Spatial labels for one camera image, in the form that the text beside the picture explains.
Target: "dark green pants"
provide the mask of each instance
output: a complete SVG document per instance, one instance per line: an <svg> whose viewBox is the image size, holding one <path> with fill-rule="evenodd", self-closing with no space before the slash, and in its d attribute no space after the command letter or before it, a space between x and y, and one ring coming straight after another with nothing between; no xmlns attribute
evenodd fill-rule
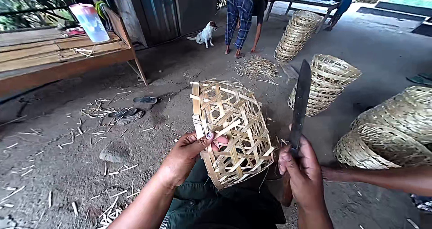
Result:
<svg viewBox="0 0 432 229"><path fill-rule="evenodd" d="M167 228L276 228L284 224L280 203L262 184L265 172L218 191L198 159L176 188L165 217Z"/></svg>

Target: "white dog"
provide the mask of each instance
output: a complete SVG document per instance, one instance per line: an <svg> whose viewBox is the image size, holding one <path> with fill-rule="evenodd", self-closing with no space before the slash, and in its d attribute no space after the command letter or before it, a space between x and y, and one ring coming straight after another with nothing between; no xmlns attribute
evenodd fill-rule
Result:
<svg viewBox="0 0 432 229"><path fill-rule="evenodd" d="M198 33L196 37L187 37L186 39L195 40L197 44L206 43L206 48L209 48L209 44L207 43L208 41L210 41L210 45L213 46L213 30L217 30L217 26L214 21L210 21L206 27L204 27L203 31Z"/></svg>

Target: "white plastic jug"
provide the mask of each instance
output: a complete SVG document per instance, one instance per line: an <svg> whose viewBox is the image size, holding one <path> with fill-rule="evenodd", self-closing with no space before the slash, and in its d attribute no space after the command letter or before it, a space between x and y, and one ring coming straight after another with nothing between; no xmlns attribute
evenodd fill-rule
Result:
<svg viewBox="0 0 432 229"><path fill-rule="evenodd" d="M109 40L105 27L102 25L93 5L76 4L69 6L69 9L78 19L92 42L100 43Z"/></svg>

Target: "blue plaid pants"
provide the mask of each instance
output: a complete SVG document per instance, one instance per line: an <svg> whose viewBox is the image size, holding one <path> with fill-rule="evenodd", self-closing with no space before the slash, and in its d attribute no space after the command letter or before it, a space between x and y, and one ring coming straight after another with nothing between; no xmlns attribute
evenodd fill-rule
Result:
<svg viewBox="0 0 432 229"><path fill-rule="evenodd" d="M247 34L252 24L252 13L254 8L253 0L227 0L227 13L226 13L226 30L225 30L225 44L230 45L232 35L237 25L237 17L240 17L240 29L237 34L235 46L241 49L245 43Z"/></svg>

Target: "bamboo basket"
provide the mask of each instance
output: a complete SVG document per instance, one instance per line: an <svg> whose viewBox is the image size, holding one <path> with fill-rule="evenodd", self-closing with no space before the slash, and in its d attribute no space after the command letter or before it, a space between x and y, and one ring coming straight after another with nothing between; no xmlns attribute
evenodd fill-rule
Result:
<svg viewBox="0 0 432 229"><path fill-rule="evenodd" d="M432 88L408 87L361 113L352 122L351 128L368 122L392 127L422 144L432 143Z"/></svg>
<svg viewBox="0 0 432 229"><path fill-rule="evenodd" d="M312 74L306 116L314 116L326 110L342 94L343 88L362 74L349 63L330 55L316 54L310 65ZM297 85L288 98L292 110L296 89Z"/></svg>
<svg viewBox="0 0 432 229"><path fill-rule="evenodd" d="M197 137L212 130L215 137L225 134L229 140L228 144L219 143L219 151L209 146L201 152L215 187L227 188L270 166L274 148L254 93L239 82L191 84L192 119Z"/></svg>
<svg viewBox="0 0 432 229"><path fill-rule="evenodd" d="M310 11L296 11L274 52L277 61L290 61L314 34L322 17Z"/></svg>
<svg viewBox="0 0 432 229"><path fill-rule="evenodd" d="M338 161L365 169L432 165L432 152L393 128L365 123L340 138Z"/></svg>

